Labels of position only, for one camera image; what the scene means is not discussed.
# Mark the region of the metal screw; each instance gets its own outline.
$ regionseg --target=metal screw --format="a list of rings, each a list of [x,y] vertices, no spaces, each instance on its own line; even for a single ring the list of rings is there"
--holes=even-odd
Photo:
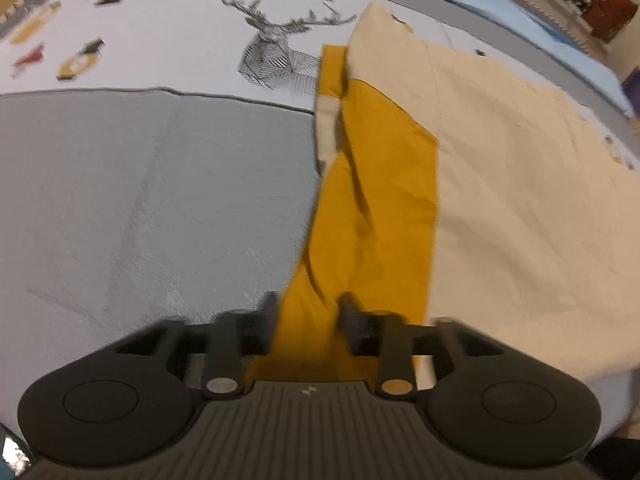
[[[414,386],[404,379],[389,379],[382,383],[382,391],[387,395],[400,396],[410,394]]]
[[[230,394],[238,389],[238,383],[231,377],[215,377],[207,381],[207,390],[212,394]]]

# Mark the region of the yellow fabric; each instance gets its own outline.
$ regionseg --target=yellow fabric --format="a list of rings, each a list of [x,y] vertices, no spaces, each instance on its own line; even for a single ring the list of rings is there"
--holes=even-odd
[[[436,140],[375,88],[346,80],[344,48],[324,53],[319,88],[342,98],[344,141],[282,298],[270,355],[256,359],[252,378],[371,379],[373,360],[348,356],[336,332],[336,300],[345,291],[366,310],[394,311],[414,324],[424,317]]]

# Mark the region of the beige cloth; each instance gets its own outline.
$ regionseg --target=beige cloth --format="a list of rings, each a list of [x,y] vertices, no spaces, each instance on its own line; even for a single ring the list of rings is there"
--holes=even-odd
[[[438,139],[426,321],[455,317],[582,380],[636,367],[638,174],[567,95],[425,43],[380,3],[346,65]]]

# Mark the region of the light blue surface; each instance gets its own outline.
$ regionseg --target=light blue surface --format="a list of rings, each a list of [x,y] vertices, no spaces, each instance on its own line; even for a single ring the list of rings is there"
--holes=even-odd
[[[628,417],[635,401],[633,378],[634,372],[628,370],[587,384],[598,399],[602,410],[602,421],[594,446],[619,428]]]
[[[634,112],[624,95],[616,75],[607,67],[559,41],[542,27],[526,10],[510,0],[448,0],[497,23],[530,41],[581,76],[627,117]]]

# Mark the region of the gray cloth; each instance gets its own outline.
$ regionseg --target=gray cloth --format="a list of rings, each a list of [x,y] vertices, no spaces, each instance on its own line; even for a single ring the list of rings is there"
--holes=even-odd
[[[282,290],[316,194],[312,116],[162,91],[0,98],[0,419],[41,375],[165,316]]]

